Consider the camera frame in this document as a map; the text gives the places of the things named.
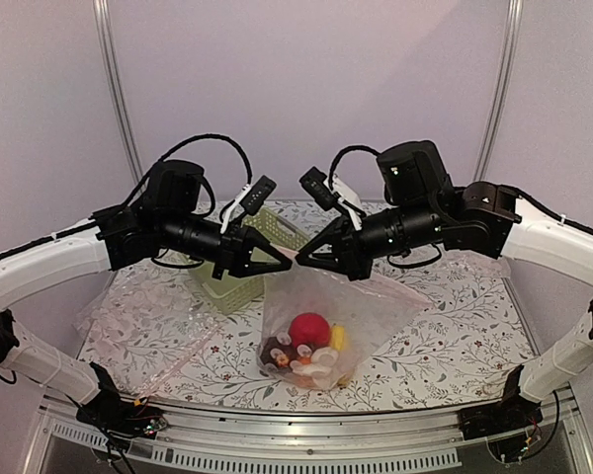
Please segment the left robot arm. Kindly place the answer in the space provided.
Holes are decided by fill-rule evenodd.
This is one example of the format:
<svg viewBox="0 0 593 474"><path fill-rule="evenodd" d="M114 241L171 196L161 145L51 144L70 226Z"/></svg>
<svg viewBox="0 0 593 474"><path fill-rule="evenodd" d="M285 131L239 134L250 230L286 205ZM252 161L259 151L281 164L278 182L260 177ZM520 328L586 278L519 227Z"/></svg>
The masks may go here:
<svg viewBox="0 0 593 474"><path fill-rule="evenodd" d="M196 212L208 184L201 166L156 163L145 191L102 209L73 227L0 253L0 367L57 390L107 429L127 420L108 372L76 360L15 323L13 304L76 278L115 272L173 250L213 265L212 277L284 272L292 261L253 227L209 221Z"/></svg>

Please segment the clear zip top bag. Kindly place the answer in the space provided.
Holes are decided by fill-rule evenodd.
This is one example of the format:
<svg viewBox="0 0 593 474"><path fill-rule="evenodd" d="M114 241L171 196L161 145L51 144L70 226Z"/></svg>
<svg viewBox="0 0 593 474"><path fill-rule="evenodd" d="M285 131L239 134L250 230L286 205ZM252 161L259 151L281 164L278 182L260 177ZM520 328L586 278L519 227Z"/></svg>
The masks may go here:
<svg viewBox="0 0 593 474"><path fill-rule="evenodd" d="M294 263L264 277L260 370L294 386L331 390L432 302L378 274L349 281Z"/></svg>

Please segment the white toy garlic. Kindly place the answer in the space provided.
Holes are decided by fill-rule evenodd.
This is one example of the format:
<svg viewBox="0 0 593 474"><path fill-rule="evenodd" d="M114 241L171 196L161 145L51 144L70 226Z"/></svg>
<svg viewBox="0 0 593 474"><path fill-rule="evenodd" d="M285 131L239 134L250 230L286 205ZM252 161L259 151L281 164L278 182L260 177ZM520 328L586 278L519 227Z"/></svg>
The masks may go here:
<svg viewBox="0 0 593 474"><path fill-rule="evenodd" d="M290 362L293 374L309 378L326 378L339 359L339 352L331 347L323 347L309 355L300 355Z"/></svg>

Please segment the dark red toy fruit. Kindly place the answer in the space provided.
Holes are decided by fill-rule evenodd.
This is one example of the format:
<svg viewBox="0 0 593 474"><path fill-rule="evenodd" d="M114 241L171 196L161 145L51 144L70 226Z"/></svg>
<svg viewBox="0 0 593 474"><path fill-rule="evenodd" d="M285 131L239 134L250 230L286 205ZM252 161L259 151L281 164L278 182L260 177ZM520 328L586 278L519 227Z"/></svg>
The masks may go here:
<svg viewBox="0 0 593 474"><path fill-rule="evenodd" d="M297 350L287 332L280 332L266 339L258 354L260 367L270 372L288 372L291 363L296 360Z"/></svg>

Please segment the red toy apple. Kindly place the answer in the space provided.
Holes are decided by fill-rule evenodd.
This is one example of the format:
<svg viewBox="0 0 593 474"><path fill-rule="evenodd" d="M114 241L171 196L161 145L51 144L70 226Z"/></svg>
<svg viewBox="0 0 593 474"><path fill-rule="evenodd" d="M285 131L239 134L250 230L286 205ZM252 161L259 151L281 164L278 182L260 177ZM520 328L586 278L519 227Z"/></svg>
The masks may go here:
<svg viewBox="0 0 593 474"><path fill-rule="evenodd" d="M289 327L292 344L326 346L330 338L330 325L327 320L317 313L301 313L292 321Z"/></svg>

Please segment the orange toy orange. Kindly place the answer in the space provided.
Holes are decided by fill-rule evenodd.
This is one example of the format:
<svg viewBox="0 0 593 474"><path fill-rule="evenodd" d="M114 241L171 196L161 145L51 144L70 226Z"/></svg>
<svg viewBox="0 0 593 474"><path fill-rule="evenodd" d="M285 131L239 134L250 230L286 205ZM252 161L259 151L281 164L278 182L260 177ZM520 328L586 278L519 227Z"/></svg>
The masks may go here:
<svg viewBox="0 0 593 474"><path fill-rule="evenodd" d="M310 384L314 376L318 376L321 373L321 367L313 363L301 363L298 360L291 362L291 370L296 380L301 385Z"/></svg>

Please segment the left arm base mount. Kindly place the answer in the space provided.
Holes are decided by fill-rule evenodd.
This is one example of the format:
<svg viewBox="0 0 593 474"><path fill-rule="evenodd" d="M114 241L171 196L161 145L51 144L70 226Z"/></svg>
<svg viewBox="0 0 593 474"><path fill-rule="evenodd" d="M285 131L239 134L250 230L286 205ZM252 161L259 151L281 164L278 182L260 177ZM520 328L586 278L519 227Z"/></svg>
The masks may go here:
<svg viewBox="0 0 593 474"><path fill-rule="evenodd" d="M124 401L108 371L95 362L90 367L97 375L100 391L93 400L79 404L76 419L84 424L126 438L154 439L168 427L164 412L146 402Z"/></svg>

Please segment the yellow toy mango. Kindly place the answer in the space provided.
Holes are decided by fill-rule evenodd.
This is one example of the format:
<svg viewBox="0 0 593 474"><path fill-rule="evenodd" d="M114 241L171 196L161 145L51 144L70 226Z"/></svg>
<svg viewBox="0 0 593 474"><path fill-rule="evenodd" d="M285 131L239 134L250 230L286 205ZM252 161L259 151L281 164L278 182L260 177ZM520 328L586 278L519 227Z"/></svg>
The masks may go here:
<svg viewBox="0 0 593 474"><path fill-rule="evenodd" d="M340 325L333 325L330 328L328 346L334 351L341 353L349 347L349 336L346 329Z"/></svg>

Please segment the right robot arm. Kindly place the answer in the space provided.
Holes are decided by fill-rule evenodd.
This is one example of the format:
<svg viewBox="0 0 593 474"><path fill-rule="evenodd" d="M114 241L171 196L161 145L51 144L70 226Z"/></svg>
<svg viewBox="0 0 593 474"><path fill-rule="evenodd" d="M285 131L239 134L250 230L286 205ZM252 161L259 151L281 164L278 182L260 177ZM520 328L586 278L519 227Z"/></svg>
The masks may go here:
<svg viewBox="0 0 593 474"><path fill-rule="evenodd" d="M527 193L477 181L453 185L430 140L397 144L375 156L389 207L365 214L335 180L340 160L326 173L308 170L302 188L339 217L311 239L296 261L350 280L370 277L376 258L406 257L425 245L472 251L492 259L523 261L593 287L593 229L550 211ZM593 299L573 329L542 355L507 376L491 422L511 431L551 393L593 363Z"/></svg>

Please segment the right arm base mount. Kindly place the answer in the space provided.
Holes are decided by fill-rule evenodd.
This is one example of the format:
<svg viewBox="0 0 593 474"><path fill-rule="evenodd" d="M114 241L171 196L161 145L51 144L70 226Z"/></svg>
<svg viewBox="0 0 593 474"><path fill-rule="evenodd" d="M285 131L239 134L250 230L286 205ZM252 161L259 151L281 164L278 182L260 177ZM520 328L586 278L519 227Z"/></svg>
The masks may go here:
<svg viewBox="0 0 593 474"><path fill-rule="evenodd" d="M520 365L508 374L498 401L463 408L457 413L459 430L465 440L521 430L516 436L488 444L490 454L504 464L524 461L533 454L533 444L541 439L541 403L521 396L519 380L522 371Z"/></svg>

